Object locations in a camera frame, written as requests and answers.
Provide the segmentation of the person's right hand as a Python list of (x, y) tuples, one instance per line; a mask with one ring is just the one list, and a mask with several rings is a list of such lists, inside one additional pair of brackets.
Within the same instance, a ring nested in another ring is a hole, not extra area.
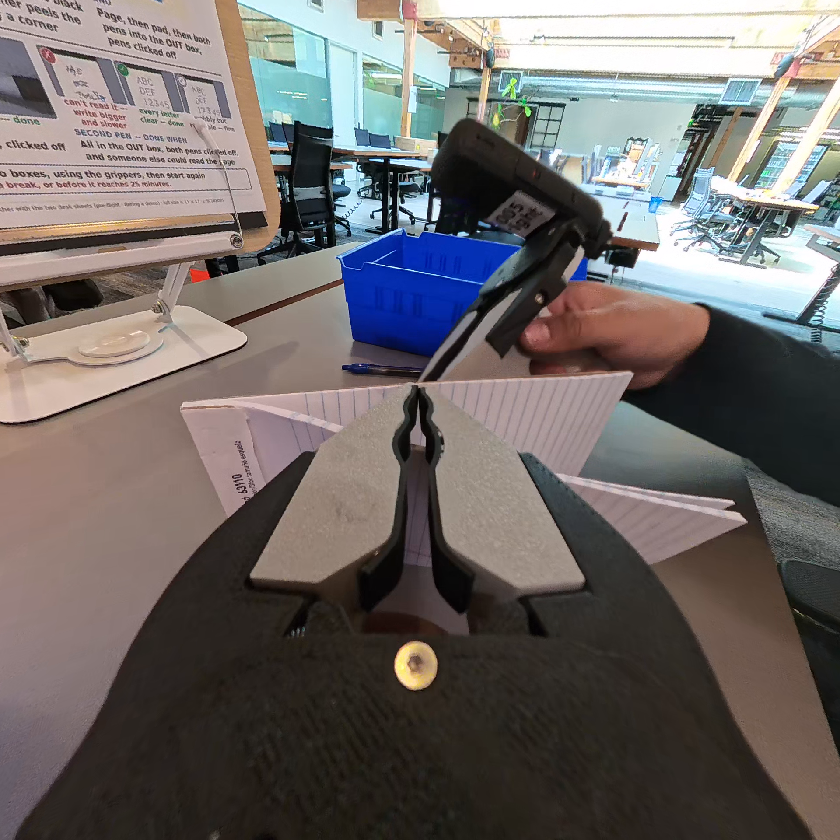
[(630, 371), (632, 390), (675, 375), (704, 343), (710, 312), (694, 303), (597, 282), (570, 283), (519, 340), (531, 373)]

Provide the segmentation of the background office table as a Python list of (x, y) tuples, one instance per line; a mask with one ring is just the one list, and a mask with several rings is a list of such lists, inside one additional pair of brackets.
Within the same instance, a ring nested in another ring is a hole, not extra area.
[(432, 165), (425, 160), (413, 157), (413, 152), (397, 148), (351, 146), (332, 148), (332, 160), (336, 163), (345, 161), (364, 161), (378, 165), (382, 170), (384, 184), (381, 190), (381, 223), (378, 227), (369, 227), (368, 233), (388, 234), (398, 226), (398, 176), (402, 173), (429, 175)]
[(612, 228), (608, 248), (655, 252), (659, 245), (658, 222), (648, 204), (629, 197), (591, 195), (601, 206)]

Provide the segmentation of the white lined legal pad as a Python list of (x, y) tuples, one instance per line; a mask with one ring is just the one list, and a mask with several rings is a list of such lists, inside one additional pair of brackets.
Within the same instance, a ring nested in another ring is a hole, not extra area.
[(557, 619), (561, 633), (592, 624), (598, 637), (628, 633), (635, 627), (639, 632), (676, 638), (687, 631), (686, 622), (648, 566), (745, 521), (730, 510), (731, 500), (637, 491), (578, 478), (630, 377), (613, 372), (408, 382), (186, 402), (182, 416), (228, 516), (275, 482), (274, 498), (280, 506), (269, 515), (268, 535), (258, 538), (255, 560), (246, 563), (250, 582), (250, 572), (320, 445), (397, 387), (414, 385), (417, 410), (408, 461), (403, 571), (407, 564), (420, 564), (433, 572), (420, 390), (439, 391), (519, 452), (584, 574), (582, 591), (508, 603), (481, 602), (466, 614), (476, 620), (490, 619), (512, 606), (515, 613), (533, 614), (541, 635), (550, 635), (552, 621)]

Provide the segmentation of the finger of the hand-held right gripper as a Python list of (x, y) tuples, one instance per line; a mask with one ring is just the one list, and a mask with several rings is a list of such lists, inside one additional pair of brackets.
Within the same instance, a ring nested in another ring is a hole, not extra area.
[(517, 341), (500, 355), (486, 338), (478, 332), (469, 336), (442, 373), (436, 376), (436, 382), (509, 380), (530, 375), (531, 360), (521, 351)]
[(498, 373), (499, 351), (491, 341), (498, 321), (499, 300), (480, 297), (430, 358), (420, 382), (485, 380)]

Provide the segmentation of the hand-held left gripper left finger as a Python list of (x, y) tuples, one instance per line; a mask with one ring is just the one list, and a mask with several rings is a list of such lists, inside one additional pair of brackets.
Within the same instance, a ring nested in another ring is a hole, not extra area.
[(320, 445), (250, 572), (263, 589), (369, 613), (403, 574), (417, 389), (401, 385)]

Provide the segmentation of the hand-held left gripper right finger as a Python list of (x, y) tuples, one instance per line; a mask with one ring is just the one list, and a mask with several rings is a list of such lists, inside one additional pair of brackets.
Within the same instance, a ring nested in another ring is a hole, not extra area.
[(585, 577), (519, 452), (439, 391), (420, 390), (437, 591), (481, 602), (580, 592)]

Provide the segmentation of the hanging green plant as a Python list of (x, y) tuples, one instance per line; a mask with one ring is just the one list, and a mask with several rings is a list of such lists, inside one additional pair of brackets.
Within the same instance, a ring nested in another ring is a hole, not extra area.
[(500, 98), (490, 111), (490, 126), (515, 143), (522, 143), (528, 135), (532, 106), (522, 92), (523, 75), (512, 72), (500, 79)]

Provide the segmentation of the person's right forearm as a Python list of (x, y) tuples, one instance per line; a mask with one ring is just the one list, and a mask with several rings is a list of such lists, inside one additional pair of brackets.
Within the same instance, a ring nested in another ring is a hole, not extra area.
[(748, 459), (769, 477), (839, 505), (839, 360), (724, 311), (661, 383), (625, 401)]

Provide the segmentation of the wooden post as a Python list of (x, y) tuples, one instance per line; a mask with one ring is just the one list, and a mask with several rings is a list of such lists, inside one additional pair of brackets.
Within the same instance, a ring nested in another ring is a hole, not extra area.
[(403, 59), (402, 59), (402, 112), (400, 136), (411, 136), (412, 89), (417, 40), (417, 3), (401, 1), (400, 18), (403, 23)]

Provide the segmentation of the grey office chair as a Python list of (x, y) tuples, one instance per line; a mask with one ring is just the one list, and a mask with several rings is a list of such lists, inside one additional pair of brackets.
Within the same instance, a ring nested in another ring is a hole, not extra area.
[(709, 233), (706, 222), (711, 216), (711, 211), (707, 208), (709, 207), (713, 175), (713, 168), (698, 168), (693, 175), (690, 193), (680, 208), (681, 212), (687, 216), (687, 221), (672, 227), (670, 230), (672, 235), (685, 232), (688, 235), (683, 238), (674, 238), (673, 246), (676, 247), (679, 243), (686, 241), (688, 245), (685, 247), (685, 251), (687, 251), (691, 246), (705, 242), (717, 252), (720, 251), (719, 247), (713, 242), (713, 237)]

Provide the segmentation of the black office chair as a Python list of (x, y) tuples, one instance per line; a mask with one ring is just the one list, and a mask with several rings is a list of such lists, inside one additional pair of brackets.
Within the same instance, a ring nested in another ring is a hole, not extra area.
[(281, 194), (280, 253), (291, 258), (336, 246), (333, 131), (296, 121), (287, 188)]

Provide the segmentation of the printed instruction sheet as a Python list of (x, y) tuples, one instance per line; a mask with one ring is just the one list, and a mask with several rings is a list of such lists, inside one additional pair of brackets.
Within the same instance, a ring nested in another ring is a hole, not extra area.
[(216, 2), (2, 1), (1, 18), (6, 240), (265, 223)]

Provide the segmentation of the blue plastic bin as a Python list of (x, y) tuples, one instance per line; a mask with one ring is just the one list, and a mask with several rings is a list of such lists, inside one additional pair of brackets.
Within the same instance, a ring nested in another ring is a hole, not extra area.
[(398, 229), (338, 257), (353, 340), (433, 356), (519, 245)]

